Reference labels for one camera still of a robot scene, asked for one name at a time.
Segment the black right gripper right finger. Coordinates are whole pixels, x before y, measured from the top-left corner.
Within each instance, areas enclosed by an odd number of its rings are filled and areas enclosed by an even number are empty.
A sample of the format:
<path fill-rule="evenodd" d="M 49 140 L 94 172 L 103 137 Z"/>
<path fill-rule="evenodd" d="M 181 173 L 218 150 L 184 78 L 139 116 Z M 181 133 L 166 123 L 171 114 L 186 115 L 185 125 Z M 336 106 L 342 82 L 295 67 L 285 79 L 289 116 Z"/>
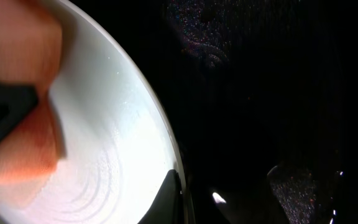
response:
<path fill-rule="evenodd" d="M 139 224 L 184 224 L 183 196 L 178 172 L 167 172 L 157 195 Z"/>

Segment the orange green sponge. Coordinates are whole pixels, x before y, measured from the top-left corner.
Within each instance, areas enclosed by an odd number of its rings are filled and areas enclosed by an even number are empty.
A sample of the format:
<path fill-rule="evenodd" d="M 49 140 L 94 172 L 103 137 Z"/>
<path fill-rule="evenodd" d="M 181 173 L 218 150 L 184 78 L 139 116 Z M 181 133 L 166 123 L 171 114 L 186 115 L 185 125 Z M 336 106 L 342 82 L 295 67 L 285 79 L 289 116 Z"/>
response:
<path fill-rule="evenodd" d="M 0 0 L 0 184 L 55 171 L 60 128 L 48 90 L 60 68 L 63 32 L 38 1 Z"/>

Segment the light green plate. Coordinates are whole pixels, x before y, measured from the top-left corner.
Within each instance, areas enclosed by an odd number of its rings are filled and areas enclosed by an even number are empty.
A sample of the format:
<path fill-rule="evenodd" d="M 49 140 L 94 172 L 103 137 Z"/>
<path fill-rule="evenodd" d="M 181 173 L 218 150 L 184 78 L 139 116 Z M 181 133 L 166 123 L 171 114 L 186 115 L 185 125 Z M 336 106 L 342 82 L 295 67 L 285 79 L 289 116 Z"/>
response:
<path fill-rule="evenodd" d="M 139 223 L 171 169 L 186 182 L 178 145 L 153 89 L 124 49 L 70 1 L 46 1 L 63 27 L 50 92 L 65 155 L 47 177 L 0 185 L 0 223 Z"/>

